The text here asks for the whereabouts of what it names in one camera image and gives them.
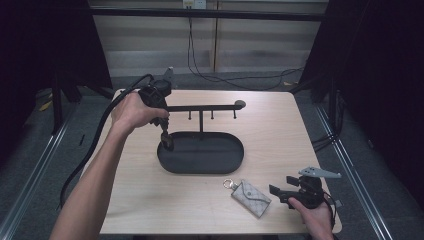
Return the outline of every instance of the tabletop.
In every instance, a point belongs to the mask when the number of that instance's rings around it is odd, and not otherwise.
[[[243,144],[241,166],[229,174],[174,174],[159,163],[160,127],[136,129],[127,139],[116,173],[103,234],[286,234],[305,233],[300,215],[269,193],[269,184],[298,191],[286,176],[319,163],[302,117],[290,93],[250,91],[173,90],[168,106],[226,105],[237,100],[246,107],[203,115],[205,132],[226,132]],[[199,131],[199,113],[173,112],[169,133]],[[97,149],[110,128],[107,120]],[[223,182],[248,181],[272,202],[255,217],[231,197]],[[323,188],[328,187],[323,179]],[[339,218],[334,232],[341,230]]]

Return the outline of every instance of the black stand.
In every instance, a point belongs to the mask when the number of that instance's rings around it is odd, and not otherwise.
[[[169,112],[199,112],[199,132],[175,132],[170,134],[174,150],[166,150],[159,144],[157,154],[162,167],[177,174],[228,174],[237,170],[244,157],[241,141],[223,132],[203,131],[203,111],[234,111],[246,106],[243,101],[234,105],[176,106],[168,107]]]

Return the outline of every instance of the hand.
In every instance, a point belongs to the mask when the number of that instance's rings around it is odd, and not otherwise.
[[[312,239],[333,239],[331,214],[327,204],[323,202],[315,209],[308,209],[293,197],[289,198],[289,203],[301,214],[303,223],[306,224]]]
[[[131,92],[113,109],[112,126],[118,125],[130,134],[156,117],[167,118],[169,113],[164,109],[147,107],[137,92]]]

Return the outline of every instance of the black curtain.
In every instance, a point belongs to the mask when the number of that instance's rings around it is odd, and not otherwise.
[[[424,209],[424,3],[330,1],[300,83],[320,101],[331,80],[388,166]]]
[[[54,4],[89,7],[86,0],[0,1],[1,162],[55,74],[63,86],[112,87],[93,17],[45,10]]]

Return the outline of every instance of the black power cord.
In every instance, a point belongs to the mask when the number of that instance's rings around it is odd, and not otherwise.
[[[283,72],[281,72],[278,75],[265,76],[265,77],[237,77],[237,78],[223,79],[223,78],[216,77],[216,76],[204,75],[199,71],[199,68],[197,67],[195,51],[194,51],[194,41],[193,41],[193,24],[192,24],[191,18],[189,18],[189,27],[190,27],[190,32],[189,32],[188,50],[187,50],[187,65],[188,65],[188,68],[193,75],[200,77],[204,80],[207,80],[209,82],[215,82],[215,83],[225,82],[225,83],[230,84],[234,87],[238,87],[238,88],[242,88],[242,89],[250,90],[250,91],[267,91],[267,90],[272,90],[272,89],[280,86],[282,81],[283,81],[283,76],[287,76],[287,75],[290,75],[290,74],[298,72],[298,71],[303,71],[303,69],[304,69],[303,67],[297,68],[297,69],[287,69],[287,70],[284,70]],[[191,52],[191,55],[192,55],[192,58],[193,58],[193,63],[194,63],[194,67],[195,67],[196,71],[194,71],[190,66],[190,52]],[[261,79],[279,78],[279,81],[273,86],[261,88],[261,89],[249,88],[249,87],[241,86],[241,85],[238,85],[238,84],[231,82],[231,81],[234,81],[234,80],[257,79],[257,78],[261,78]]]
[[[69,175],[69,177],[66,179],[65,183],[62,186],[62,190],[60,192],[60,199],[59,199],[59,207],[63,208],[65,204],[65,195],[66,190],[68,189],[69,184],[71,181],[75,178],[75,176],[84,168],[84,166],[87,164],[88,160],[90,160],[91,155],[93,155],[94,150],[96,149],[97,143],[99,142],[100,135],[102,133],[103,127],[105,125],[105,122],[107,118],[109,117],[109,114],[112,112],[112,110],[125,98],[126,95],[134,91],[135,89],[139,88],[138,84],[146,78],[150,78],[150,81],[154,80],[154,77],[151,74],[146,74],[139,79],[137,79],[133,84],[131,84],[127,89],[121,92],[106,108],[104,111],[99,126],[97,127],[96,133],[94,135],[93,142],[91,143],[90,148],[88,149],[87,154],[85,157],[81,160],[81,162],[78,164],[78,166],[74,169],[74,171]]]
[[[343,128],[343,117],[344,117],[344,111],[346,108],[346,103],[344,102],[343,98],[341,97],[340,93],[337,95],[337,122],[335,126],[335,130],[332,134],[321,137],[317,140],[312,141],[312,145],[314,147],[314,151],[317,153],[336,141]]]
[[[330,211],[330,215],[331,215],[331,219],[330,219],[330,221],[331,221],[331,229],[333,229],[334,228],[334,225],[336,224],[336,217],[337,217],[337,205],[336,204],[337,203],[336,203],[336,201],[334,200],[334,198],[330,194],[328,194],[325,191],[324,191],[324,193],[328,196],[329,199],[331,199],[331,202],[333,202],[333,205],[334,205],[334,212],[333,212],[333,208],[331,207],[330,202],[327,199],[324,198],[324,202],[325,202],[325,204],[327,204],[328,209]]]

